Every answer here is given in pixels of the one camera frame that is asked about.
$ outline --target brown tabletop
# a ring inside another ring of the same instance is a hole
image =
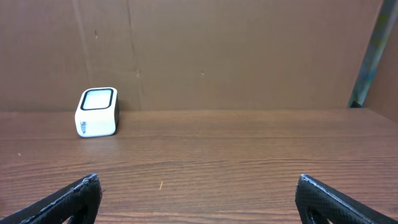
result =
[[[300,223],[306,173],[398,219],[398,124],[367,109],[125,112],[91,139],[74,112],[0,113],[0,170],[0,217],[95,172],[97,223]]]

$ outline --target cardboard wall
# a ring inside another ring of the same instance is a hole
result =
[[[364,106],[398,122],[398,23],[392,28]]]
[[[345,108],[381,0],[0,1],[0,110]]]

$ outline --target white box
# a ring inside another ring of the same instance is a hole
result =
[[[112,87],[83,92],[75,113],[77,133],[83,138],[108,136],[119,121],[118,91]]]

